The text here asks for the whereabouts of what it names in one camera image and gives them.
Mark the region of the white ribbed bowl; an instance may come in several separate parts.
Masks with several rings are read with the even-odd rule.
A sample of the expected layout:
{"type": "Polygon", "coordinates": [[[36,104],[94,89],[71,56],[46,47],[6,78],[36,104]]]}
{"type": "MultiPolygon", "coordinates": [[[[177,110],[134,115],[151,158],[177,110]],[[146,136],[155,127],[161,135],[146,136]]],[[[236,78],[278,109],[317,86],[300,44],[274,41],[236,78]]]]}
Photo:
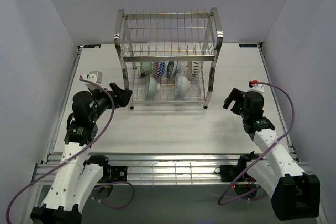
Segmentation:
{"type": "Polygon", "coordinates": [[[190,91],[191,83],[189,79],[182,74],[178,74],[176,76],[176,81],[177,81],[177,86],[176,86],[175,96],[177,98],[181,98],[190,91]]]}

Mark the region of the orange rimmed spotted bowl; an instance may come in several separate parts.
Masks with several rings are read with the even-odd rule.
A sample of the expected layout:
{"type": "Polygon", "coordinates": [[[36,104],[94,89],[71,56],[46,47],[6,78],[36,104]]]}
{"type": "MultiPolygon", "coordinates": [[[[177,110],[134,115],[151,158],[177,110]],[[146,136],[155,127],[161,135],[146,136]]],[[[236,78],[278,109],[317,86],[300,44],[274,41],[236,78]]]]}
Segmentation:
{"type": "Polygon", "coordinates": [[[196,78],[201,68],[202,64],[199,61],[190,61],[188,63],[188,78],[196,78]]]}

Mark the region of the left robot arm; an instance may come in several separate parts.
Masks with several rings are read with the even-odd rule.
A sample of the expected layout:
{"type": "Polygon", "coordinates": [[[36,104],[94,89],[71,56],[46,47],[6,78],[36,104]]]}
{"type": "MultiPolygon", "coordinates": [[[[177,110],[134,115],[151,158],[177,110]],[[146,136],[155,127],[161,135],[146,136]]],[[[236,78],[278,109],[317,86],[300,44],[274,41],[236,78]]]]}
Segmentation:
{"type": "Polygon", "coordinates": [[[128,105],[131,90],[111,83],[107,91],[86,81],[87,91],[73,96],[72,113],[68,116],[64,150],[51,188],[41,203],[34,207],[33,223],[81,223],[82,210],[92,191],[111,194],[115,184],[128,184],[122,168],[111,166],[104,155],[89,155],[93,143],[103,135],[98,132],[97,120],[106,110],[128,105]]]}

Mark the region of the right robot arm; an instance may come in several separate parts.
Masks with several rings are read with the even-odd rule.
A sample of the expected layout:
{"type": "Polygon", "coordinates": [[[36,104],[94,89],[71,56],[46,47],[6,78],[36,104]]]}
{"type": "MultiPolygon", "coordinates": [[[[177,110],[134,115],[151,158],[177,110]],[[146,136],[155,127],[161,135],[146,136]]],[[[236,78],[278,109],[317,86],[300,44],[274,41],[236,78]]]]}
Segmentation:
{"type": "Polygon", "coordinates": [[[320,207],[320,181],[301,168],[281,144],[275,126],[263,115],[263,82],[252,81],[247,92],[232,89],[223,108],[241,116],[243,129],[262,151],[242,155],[228,172],[234,187],[241,180],[254,179],[271,199],[272,209],[281,221],[316,218],[320,207]]]}

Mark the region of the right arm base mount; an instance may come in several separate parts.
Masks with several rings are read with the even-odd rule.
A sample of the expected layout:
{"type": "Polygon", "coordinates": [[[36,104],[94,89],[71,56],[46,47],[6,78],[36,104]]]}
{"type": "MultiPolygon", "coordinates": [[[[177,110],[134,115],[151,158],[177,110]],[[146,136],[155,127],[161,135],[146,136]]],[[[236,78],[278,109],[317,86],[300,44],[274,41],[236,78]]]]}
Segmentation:
{"type": "Polygon", "coordinates": [[[260,155],[254,151],[241,155],[235,165],[221,165],[215,168],[214,173],[221,177],[221,182],[232,182],[248,165],[248,162],[256,160],[260,155]]]}

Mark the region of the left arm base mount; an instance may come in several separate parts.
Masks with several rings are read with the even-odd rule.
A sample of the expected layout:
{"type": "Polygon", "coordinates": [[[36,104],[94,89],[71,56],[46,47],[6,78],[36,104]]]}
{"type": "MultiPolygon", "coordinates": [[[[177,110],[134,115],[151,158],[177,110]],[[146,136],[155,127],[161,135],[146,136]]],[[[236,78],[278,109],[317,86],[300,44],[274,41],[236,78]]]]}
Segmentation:
{"type": "Polygon", "coordinates": [[[113,166],[110,164],[108,157],[104,155],[93,155],[90,156],[85,162],[85,167],[88,165],[96,164],[102,169],[102,175],[98,182],[107,183],[107,182],[118,182],[126,181],[128,174],[127,166],[113,166]]]}

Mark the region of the light green ribbed bowl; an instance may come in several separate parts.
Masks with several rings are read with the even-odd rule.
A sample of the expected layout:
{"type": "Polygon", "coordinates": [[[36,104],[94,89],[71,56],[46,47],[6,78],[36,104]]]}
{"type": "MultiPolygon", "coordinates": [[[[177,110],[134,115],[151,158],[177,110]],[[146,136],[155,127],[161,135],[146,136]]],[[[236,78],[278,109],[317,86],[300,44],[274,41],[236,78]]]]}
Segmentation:
{"type": "Polygon", "coordinates": [[[158,83],[157,80],[152,76],[146,77],[146,98],[153,98],[158,90],[158,83]]]}

